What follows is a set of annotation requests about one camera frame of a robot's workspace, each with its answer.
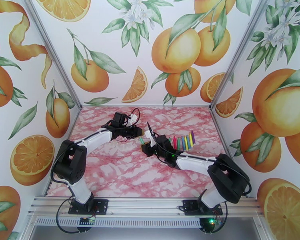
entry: orange slice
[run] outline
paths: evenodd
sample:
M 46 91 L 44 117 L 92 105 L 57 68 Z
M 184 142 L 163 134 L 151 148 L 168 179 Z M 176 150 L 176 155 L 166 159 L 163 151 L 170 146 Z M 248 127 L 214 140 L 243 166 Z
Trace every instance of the orange slice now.
M 75 22 L 81 20 L 88 12 L 91 0 L 37 0 L 42 8 L 53 17 Z
M 43 135 L 29 136 L 13 149 L 10 169 L 14 179 L 22 185 L 33 185 L 48 173 L 54 157 L 52 141 Z
M 273 186 L 264 216 L 277 240 L 300 239 L 300 189 L 288 181 Z
M 147 76 L 143 72 L 143 70 L 138 66 L 138 68 L 136 69 L 136 73 L 134 74 L 132 84 L 121 102 L 130 103 L 139 100 L 146 93 L 147 88 Z
M 207 97 L 212 100 L 214 95 L 219 88 L 219 85 L 224 77 L 225 73 L 215 74 L 214 76 L 210 77 L 207 82 Z
M 230 117 L 237 110 L 241 97 L 242 97 L 243 87 L 237 90 L 232 96 L 227 100 L 216 104 L 216 112 L 219 116 L 223 118 Z

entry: pink marble surface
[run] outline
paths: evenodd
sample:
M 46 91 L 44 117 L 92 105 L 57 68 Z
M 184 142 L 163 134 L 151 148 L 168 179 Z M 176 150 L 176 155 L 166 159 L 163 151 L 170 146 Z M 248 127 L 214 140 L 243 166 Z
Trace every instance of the pink marble surface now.
M 84 107 L 70 139 L 84 138 L 112 119 L 116 111 L 126 114 L 134 107 Z M 179 137 L 193 130 L 196 145 L 191 154 L 217 156 L 224 153 L 208 108 L 139 107 L 138 126 L 167 137 Z M 87 157 L 84 174 L 88 188 L 99 197 L 198 197 L 212 182 L 209 177 L 187 170 L 169 168 L 155 156 L 141 152 L 139 139 L 111 141 Z M 70 196 L 63 184 L 52 183 L 48 196 Z

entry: purple crayon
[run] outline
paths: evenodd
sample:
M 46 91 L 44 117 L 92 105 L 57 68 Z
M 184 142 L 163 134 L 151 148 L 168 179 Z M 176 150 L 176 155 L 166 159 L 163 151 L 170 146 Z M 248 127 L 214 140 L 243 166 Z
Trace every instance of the purple crayon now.
M 191 137 L 192 137 L 192 140 L 193 140 L 193 144 L 196 144 L 196 140 L 194 139 L 194 133 L 193 133 L 193 130 L 191 131 Z

